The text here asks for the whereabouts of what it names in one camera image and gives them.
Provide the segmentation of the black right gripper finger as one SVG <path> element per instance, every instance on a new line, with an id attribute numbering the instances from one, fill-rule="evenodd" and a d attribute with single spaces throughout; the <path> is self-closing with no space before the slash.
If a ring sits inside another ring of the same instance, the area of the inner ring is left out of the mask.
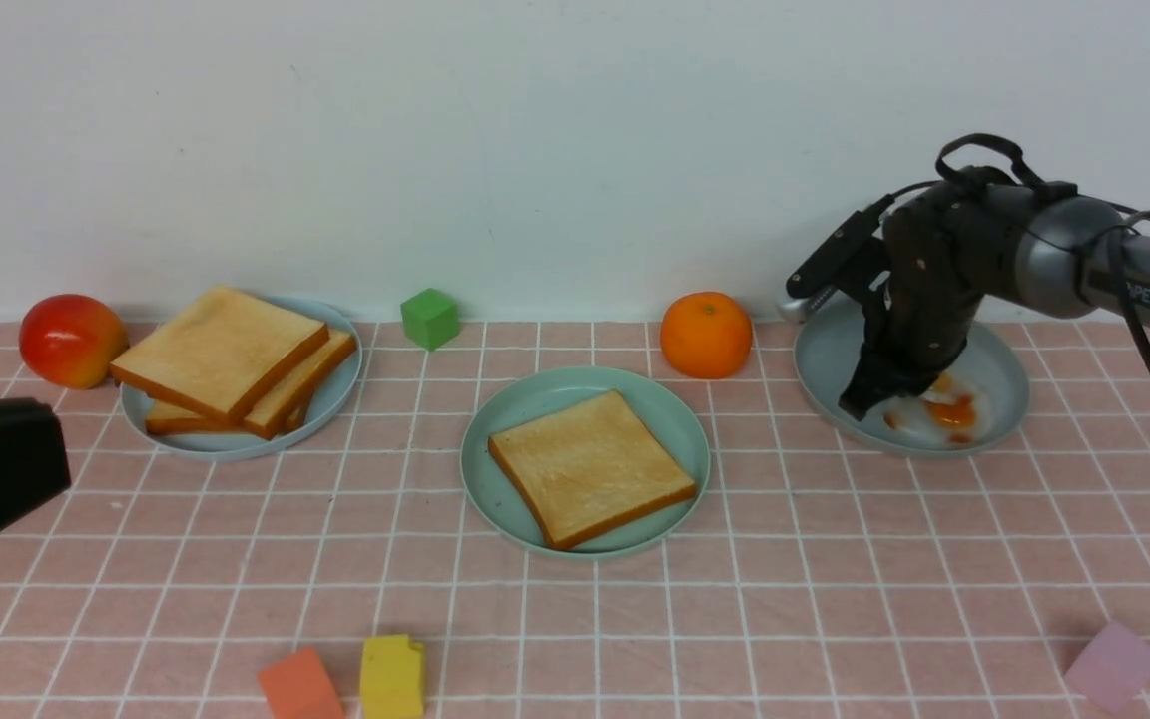
<path id="1" fill-rule="evenodd" d="M 839 395 L 839 410 L 857 422 L 862 422 L 883 403 L 907 396 L 908 382 L 888 365 L 859 364 L 848 387 Z"/>

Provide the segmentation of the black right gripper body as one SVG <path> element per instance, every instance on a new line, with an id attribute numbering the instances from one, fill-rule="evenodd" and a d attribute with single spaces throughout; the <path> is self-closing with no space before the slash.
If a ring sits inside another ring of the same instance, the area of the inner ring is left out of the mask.
<path id="1" fill-rule="evenodd" d="M 868 205 L 889 275 L 882 309 L 865 311 L 860 393 L 926 392 L 963 355 L 982 300 L 1015 299 L 1034 201 L 1017 184 L 976 193 L 938 182 L 900 206 L 891 196 Z"/>

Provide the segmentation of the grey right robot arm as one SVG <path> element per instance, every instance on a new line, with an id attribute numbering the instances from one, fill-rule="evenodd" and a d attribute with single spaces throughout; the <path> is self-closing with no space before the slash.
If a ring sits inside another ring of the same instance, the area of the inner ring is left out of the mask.
<path id="1" fill-rule="evenodd" d="M 857 420 L 926 392 L 963 355 L 986 299 L 1056 319 L 1105 309 L 1150 331 L 1150 236 L 1072 184 L 940 182 L 885 217 L 881 235 L 888 278 L 839 395 Z"/>

